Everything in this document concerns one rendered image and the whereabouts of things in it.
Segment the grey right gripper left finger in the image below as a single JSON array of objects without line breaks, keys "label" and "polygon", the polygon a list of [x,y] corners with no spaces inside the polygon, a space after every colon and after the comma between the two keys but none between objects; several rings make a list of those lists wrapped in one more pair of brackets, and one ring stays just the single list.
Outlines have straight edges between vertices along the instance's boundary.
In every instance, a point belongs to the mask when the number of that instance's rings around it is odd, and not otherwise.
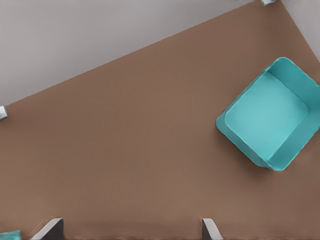
[{"label": "grey right gripper left finger", "polygon": [[53,218],[30,240],[64,240],[63,218]]}]

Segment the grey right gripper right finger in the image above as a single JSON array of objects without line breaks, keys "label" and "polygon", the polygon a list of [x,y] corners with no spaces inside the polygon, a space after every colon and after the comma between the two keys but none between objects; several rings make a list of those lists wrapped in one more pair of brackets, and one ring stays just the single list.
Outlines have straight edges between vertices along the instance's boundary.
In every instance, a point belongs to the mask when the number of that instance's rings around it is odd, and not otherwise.
[{"label": "grey right gripper right finger", "polygon": [[211,218],[202,218],[201,224],[202,240],[223,240],[223,237]]}]

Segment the teal open box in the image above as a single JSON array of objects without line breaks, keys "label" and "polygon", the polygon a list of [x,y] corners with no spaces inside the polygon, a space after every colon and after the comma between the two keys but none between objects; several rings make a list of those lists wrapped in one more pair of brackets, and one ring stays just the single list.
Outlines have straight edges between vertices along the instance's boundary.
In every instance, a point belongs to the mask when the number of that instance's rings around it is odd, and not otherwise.
[{"label": "teal open box", "polygon": [[283,171],[320,129],[320,85],[279,57],[226,107],[216,127],[255,165]]},{"label": "teal open box", "polygon": [[21,231],[9,231],[0,233],[0,240],[21,240]]}]

